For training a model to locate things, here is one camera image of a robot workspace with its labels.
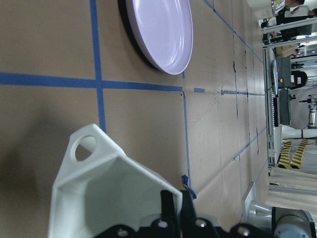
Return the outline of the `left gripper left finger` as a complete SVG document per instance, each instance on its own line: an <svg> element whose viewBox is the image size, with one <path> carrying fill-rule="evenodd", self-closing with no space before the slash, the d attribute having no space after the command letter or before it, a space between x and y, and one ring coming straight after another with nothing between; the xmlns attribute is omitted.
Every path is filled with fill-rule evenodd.
<svg viewBox="0 0 317 238"><path fill-rule="evenodd" d="M160 218L163 221L171 221L174 223L178 223L172 193L168 190L162 190L160 192L160 199L161 199Z"/></svg>

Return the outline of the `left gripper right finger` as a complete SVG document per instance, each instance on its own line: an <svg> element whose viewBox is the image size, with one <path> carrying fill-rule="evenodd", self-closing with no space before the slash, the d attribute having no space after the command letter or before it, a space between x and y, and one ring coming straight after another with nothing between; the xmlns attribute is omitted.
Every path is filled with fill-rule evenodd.
<svg viewBox="0 0 317 238"><path fill-rule="evenodd" d="M193 222L197 214L193 205L192 195L187 190L180 190L182 193L182 208L180 212L180 222Z"/></svg>

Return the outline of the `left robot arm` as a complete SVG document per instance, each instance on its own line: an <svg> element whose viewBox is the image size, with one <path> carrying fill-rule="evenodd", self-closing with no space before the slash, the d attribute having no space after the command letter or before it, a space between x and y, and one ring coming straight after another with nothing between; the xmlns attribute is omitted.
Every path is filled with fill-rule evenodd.
<svg viewBox="0 0 317 238"><path fill-rule="evenodd" d="M198 217L191 193L182 192L181 211L176 216L162 192L161 218L157 227L163 238L315 238L316 224L305 210L272 207L255 200L250 188L242 199L242 219L226 232L215 217Z"/></svg>

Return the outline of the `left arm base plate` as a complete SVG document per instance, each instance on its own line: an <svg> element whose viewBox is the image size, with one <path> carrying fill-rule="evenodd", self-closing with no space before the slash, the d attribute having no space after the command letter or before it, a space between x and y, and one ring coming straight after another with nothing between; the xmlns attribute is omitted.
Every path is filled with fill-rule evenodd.
<svg viewBox="0 0 317 238"><path fill-rule="evenodd" d="M246 223L249 217L251 202L256 199L256 186L255 182L250 182L245 194L242 197L242 217L241 222Z"/></svg>

